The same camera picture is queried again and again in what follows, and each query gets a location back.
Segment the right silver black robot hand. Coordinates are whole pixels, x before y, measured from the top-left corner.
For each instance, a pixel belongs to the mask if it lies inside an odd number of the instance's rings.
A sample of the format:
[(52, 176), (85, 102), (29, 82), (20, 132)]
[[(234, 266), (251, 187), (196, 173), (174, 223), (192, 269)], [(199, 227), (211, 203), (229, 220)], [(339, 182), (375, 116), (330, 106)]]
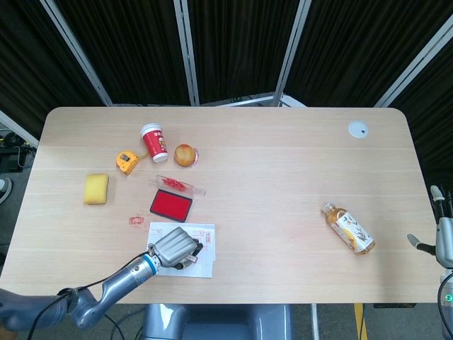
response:
[(436, 185), (431, 185), (430, 192), (437, 223), (435, 245), (422, 243), (413, 234), (407, 234), (407, 238), (417, 250), (435, 256), (443, 268), (452, 269), (452, 194)]

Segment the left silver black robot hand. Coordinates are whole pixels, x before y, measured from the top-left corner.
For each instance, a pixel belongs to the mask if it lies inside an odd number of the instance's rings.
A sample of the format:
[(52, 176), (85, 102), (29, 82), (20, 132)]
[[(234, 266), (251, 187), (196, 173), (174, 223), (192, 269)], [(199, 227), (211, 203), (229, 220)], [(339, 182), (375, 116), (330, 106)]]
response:
[(148, 252), (155, 256), (163, 268), (183, 270), (197, 262), (203, 244), (177, 227), (155, 243), (148, 244)]

